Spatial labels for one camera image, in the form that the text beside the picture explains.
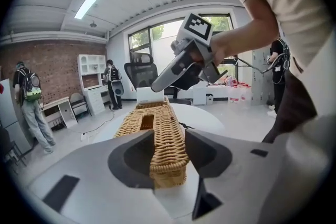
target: person standing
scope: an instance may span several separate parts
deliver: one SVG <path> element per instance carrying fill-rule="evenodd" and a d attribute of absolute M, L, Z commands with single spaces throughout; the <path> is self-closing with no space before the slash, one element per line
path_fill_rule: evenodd
<path fill-rule="evenodd" d="M 293 131 L 316 115 L 314 104 L 300 80 L 333 33 L 333 22 L 322 0 L 240 0 L 251 17 L 242 27 L 212 37 L 215 64 L 224 58 L 268 46 L 279 36 L 279 27 L 290 48 L 290 69 L 285 72 L 286 87 L 275 123 L 263 142 Z M 191 51 L 194 61 L 202 61 Z"/>
<path fill-rule="evenodd" d="M 287 46 L 286 43 L 278 38 L 277 40 L 272 42 L 271 45 L 271 56 L 267 60 L 267 63 L 272 64 L 280 54 L 284 54 L 287 50 L 284 47 Z M 288 56 L 282 56 L 277 63 L 273 66 L 273 84 L 274 84 L 274 99 L 275 99 L 275 107 L 274 110 L 267 112 L 267 114 L 273 118 L 277 117 L 278 110 L 282 101 L 282 97 L 285 92 L 285 61 Z"/>
<path fill-rule="evenodd" d="M 107 78 L 107 87 L 109 89 L 110 98 L 113 104 L 113 110 L 122 109 L 121 97 L 117 95 L 117 101 L 114 98 L 112 81 L 121 80 L 119 69 L 115 67 L 111 59 L 107 60 L 107 67 L 104 71 L 104 78 Z"/>
<path fill-rule="evenodd" d="M 30 73 L 30 70 L 25 67 L 22 61 L 17 63 L 16 69 L 13 78 L 16 103 L 21 105 L 22 113 L 28 123 L 30 131 L 44 149 L 44 153 L 50 154 L 54 151 L 51 146 L 56 145 L 56 142 L 53 133 L 41 114 L 38 100 L 28 101 L 24 98 L 22 85 L 24 78 Z"/>

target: green backpack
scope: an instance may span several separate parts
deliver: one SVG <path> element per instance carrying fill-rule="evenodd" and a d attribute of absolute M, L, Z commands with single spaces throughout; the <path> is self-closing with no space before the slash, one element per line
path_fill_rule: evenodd
<path fill-rule="evenodd" d="M 28 102 L 33 102 L 41 98 L 42 90 L 40 79 L 38 75 L 29 71 L 26 74 L 25 70 L 19 69 L 19 72 L 24 75 L 23 83 L 22 83 L 22 90 L 23 96 Z"/>

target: gray pants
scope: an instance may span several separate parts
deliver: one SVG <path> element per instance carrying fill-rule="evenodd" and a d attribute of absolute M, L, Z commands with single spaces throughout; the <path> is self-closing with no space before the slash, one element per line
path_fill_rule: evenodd
<path fill-rule="evenodd" d="M 38 142 L 46 152 L 52 152 L 53 149 L 50 145 L 55 144 L 53 133 L 40 112 L 37 100 L 34 102 L 25 100 L 22 105 L 22 112 Z"/>

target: person's arm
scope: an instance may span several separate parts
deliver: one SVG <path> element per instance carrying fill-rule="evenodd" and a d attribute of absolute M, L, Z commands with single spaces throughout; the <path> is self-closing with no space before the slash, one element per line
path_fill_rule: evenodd
<path fill-rule="evenodd" d="M 118 68 L 117 68 L 117 71 L 118 71 L 118 78 L 119 78 L 119 80 L 121 80 L 121 74 L 120 74 L 120 71 L 119 71 Z"/>
<path fill-rule="evenodd" d="M 14 93 L 15 93 L 15 101 L 18 104 L 20 102 L 19 76 L 20 76 L 20 73 L 18 71 L 15 71 L 14 77 L 13 77 L 13 88 L 14 88 Z"/>
<path fill-rule="evenodd" d="M 105 68 L 105 71 L 104 71 L 104 74 L 103 74 L 104 79 L 106 78 L 107 72 L 108 72 L 108 67 Z"/>
<path fill-rule="evenodd" d="M 216 64 L 226 57 L 267 46 L 279 35 L 277 20 L 266 0 L 246 0 L 244 6 L 252 21 L 219 33 L 211 40 Z"/>
<path fill-rule="evenodd" d="M 277 20 L 266 0 L 240 1 L 252 21 L 243 27 L 212 37 L 211 47 L 217 65 L 226 57 L 267 46 L 279 35 Z M 202 60 L 196 52 L 191 53 L 191 56 L 195 61 Z"/>
<path fill-rule="evenodd" d="M 278 57 L 278 55 L 283 53 L 283 48 L 281 42 L 277 39 L 272 43 L 272 55 L 268 59 L 269 63 L 274 62 L 274 60 Z"/>
<path fill-rule="evenodd" d="M 268 59 L 268 62 L 269 63 L 274 62 L 274 60 L 278 57 L 278 55 L 279 55 L 279 53 L 273 52 L 272 55 L 271 55 L 271 57 Z"/>

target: white cabinet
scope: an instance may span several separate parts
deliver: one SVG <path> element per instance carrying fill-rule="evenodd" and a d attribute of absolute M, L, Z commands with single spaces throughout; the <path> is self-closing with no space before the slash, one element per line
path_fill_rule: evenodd
<path fill-rule="evenodd" d="M 82 88 L 82 92 L 86 96 L 86 101 L 88 102 L 91 114 L 97 115 L 105 110 L 103 98 L 101 96 L 102 92 L 106 92 L 107 86 L 103 86 L 102 74 L 106 68 L 105 55 L 79 55 L 78 56 L 78 73 L 79 81 Z M 97 76 L 97 85 L 85 88 L 86 76 L 94 75 Z"/>
<path fill-rule="evenodd" d="M 78 56 L 78 70 L 81 76 L 104 73 L 106 68 L 105 55 Z"/>
<path fill-rule="evenodd" d="M 93 115 L 97 115 L 105 110 L 101 93 L 107 90 L 107 86 L 102 86 L 85 91 L 86 101 Z"/>

